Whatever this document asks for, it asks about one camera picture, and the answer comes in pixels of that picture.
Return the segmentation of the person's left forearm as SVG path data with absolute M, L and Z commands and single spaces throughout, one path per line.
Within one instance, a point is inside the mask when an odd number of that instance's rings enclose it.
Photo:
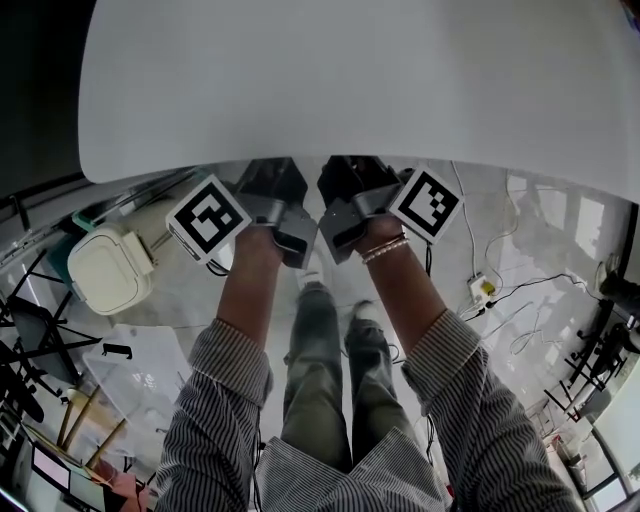
M 250 226 L 235 240 L 234 259 L 216 318 L 265 349 L 283 254 L 266 227 Z

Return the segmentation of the white power strip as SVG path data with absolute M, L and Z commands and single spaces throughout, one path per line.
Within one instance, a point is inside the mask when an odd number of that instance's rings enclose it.
M 473 306 L 485 307 L 496 293 L 494 284 L 482 273 L 478 273 L 467 281 Z

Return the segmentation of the white desk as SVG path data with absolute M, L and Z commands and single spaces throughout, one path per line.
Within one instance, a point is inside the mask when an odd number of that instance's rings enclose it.
M 82 171 L 372 154 L 640 203 L 640 33 L 619 0 L 98 0 Z

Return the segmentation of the clear plastic storage box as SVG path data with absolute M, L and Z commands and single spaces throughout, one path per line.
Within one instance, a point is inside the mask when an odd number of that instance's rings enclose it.
M 174 404 L 191 376 L 174 329 L 117 324 L 82 359 L 125 422 L 115 452 L 158 459 Z

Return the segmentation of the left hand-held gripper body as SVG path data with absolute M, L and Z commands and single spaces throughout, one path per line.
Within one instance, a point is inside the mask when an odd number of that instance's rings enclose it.
M 199 265 L 228 269 L 236 236 L 266 227 L 293 269 L 307 267 L 317 224 L 303 208 L 308 185 L 291 158 L 253 160 L 235 184 L 214 175 L 187 194 L 167 215 L 172 237 Z

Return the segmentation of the black folding chair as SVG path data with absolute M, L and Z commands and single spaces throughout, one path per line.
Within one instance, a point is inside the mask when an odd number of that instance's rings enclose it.
M 24 274 L 5 299 L 0 299 L 0 329 L 13 328 L 17 339 L 11 348 L 0 348 L 0 365 L 17 363 L 26 373 L 26 378 L 41 386 L 56 398 L 65 401 L 63 390 L 52 388 L 43 378 L 50 376 L 70 386 L 77 385 L 82 373 L 76 367 L 71 353 L 98 344 L 101 339 L 68 326 L 63 313 L 74 297 L 66 291 L 61 302 L 51 311 L 43 305 L 20 296 L 22 288 L 32 278 L 63 285 L 57 276 L 37 270 L 45 259 L 45 250 L 38 253 Z

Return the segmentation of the person's grey-green trousers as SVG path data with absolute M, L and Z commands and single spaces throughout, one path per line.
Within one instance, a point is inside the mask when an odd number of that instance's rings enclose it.
M 347 473 L 393 429 L 415 432 L 392 378 L 389 344 L 369 301 L 357 303 L 340 337 L 337 309 L 320 282 L 303 286 L 287 362 L 281 439 Z

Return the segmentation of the person's striped shirt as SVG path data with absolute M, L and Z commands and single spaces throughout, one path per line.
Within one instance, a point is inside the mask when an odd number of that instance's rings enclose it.
M 478 334 L 452 312 L 402 367 L 436 426 L 448 484 L 398 430 L 348 473 L 279 438 L 255 458 L 258 415 L 272 386 L 266 354 L 217 320 L 199 335 L 190 363 L 164 440 L 160 512 L 246 512 L 252 482 L 264 512 L 445 512 L 449 498 L 459 512 L 580 512 Z

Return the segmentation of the person's white right shoe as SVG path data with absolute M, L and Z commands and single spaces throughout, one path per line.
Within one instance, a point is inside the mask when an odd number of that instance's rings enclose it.
M 381 312 L 377 304 L 370 300 L 357 302 L 351 310 L 351 321 L 369 321 L 379 324 Z

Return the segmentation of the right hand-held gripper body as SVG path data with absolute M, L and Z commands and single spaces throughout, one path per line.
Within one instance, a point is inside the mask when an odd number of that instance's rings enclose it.
M 396 171 L 377 156 L 333 155 L 317 181 L 326 206 L 319 229 L 336 264 L 347 261 L 370 220 L 393 215 L 433 245 L 463 205 L 429 168 Z

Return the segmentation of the wooden stool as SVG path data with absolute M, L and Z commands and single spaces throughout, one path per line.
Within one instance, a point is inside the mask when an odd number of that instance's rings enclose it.
M 66 405 L 61 426 L 59 428 L 56 446 L 65 454 L 69 453 L 74 440 L 85 424 L 93 425 L 104 439 L 95 447 L 84 467 L 93 470 L 101 457 L 106 453 L 125 429 L 126 419 L 112 408 L 100 401 L 103 390 L 96 386 L 89 394 L 77 388 L 69 388 L 61 402 Z

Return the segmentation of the cream lidded trash bin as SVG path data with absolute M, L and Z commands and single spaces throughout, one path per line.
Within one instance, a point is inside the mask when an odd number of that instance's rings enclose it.
M 76 292 L 102 316 L 124 311 L 152 291 L 153 260 L 138 235 L 120 225 L 87 233 L 71 250 L 67 267 Z

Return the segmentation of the black wheeled chair base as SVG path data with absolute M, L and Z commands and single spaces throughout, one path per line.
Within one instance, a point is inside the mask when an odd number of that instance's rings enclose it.
M 640 318 L 610 300 L 599 302 L 599 311 L 586 330 L 576 332 L 583 346 L 570 353 L 564 362 L 570 368 L 568 378 L 559 382 L 561 395 L 545 390 L 542 410 L 549 418 L 558 409 L 576 422 L 587 404 L 609 391 L 633 354 L 640 356 Z

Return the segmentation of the person's right forearm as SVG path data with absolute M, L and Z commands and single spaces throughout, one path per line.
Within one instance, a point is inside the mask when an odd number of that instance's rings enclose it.
M 356 244 L 405 353 L 412 352 L 446 305 L 393 216 L 367 224 Z

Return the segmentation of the small screen device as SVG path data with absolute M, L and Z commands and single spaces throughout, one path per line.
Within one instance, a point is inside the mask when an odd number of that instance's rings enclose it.
M 32 445 L 31 468 L 60 492 L 70 493 L 70 469 L 39 443 Z

